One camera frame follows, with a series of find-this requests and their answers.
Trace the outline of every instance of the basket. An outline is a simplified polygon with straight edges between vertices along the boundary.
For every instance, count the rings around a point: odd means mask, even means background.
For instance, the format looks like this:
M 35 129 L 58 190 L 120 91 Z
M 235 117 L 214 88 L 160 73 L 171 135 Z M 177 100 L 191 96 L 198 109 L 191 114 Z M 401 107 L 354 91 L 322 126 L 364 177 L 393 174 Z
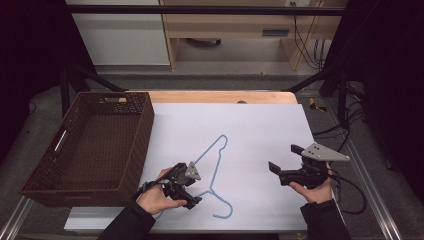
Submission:
M 147 92 L 79 93 L 20 193 L 47 207 L 127 205 L 153 120 Z

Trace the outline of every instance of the white board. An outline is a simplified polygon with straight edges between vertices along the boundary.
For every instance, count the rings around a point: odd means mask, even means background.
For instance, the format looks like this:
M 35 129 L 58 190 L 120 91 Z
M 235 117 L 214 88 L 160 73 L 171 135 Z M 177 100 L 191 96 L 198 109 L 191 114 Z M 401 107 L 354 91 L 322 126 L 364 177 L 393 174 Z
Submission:
M 282 232 L 305 230 L 300 207 L 306 200 L 268 169 L 271 161 L 282 169 L 301 167 L 291 144 L 308 147 L 313 138 L 301 105 L 277 104 L 154 104 L 155 120 L 140 183 L 156 179 L 161 169 L 196 161 L 202 180 L 187 188 L 195 196 L 214 191 L 191 210 L 167 210 L 152 232 Z M 65 229 L 102 230 L 121 208 L 73 208 Z

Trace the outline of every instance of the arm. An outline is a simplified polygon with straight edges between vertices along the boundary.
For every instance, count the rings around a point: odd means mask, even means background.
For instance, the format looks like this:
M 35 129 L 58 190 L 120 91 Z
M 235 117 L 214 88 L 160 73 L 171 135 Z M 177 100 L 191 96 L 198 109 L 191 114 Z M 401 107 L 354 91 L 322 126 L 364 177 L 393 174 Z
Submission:
M 349 240 L 350 235 L 331 195 L 331 179 L 314 189 L 291 182 L 290 187 L 308 202 L 300 210 L 308 225 L 309 240 Z
M 162 170 L 159 177 L 167 171 L 168 169 Z M 143 193 L 136 202 L 125 207 L 107 226 L 98 240 L 143 239 L 156 222 L 152 215 L 185 204 L 187 204 L 185 200 L 174 201 L 166 198 L 161 185 L 153 186 Z

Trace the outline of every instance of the cabinet door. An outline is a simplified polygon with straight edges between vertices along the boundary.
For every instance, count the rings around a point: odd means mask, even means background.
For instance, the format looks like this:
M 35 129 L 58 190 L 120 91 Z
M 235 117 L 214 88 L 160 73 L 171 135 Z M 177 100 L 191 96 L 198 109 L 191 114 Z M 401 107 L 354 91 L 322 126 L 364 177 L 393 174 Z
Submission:
M 158 5 L 155 0 L 67 0 L 68 4 Z M 94 65 L 169 65 L 160 14 L 73 14 Z

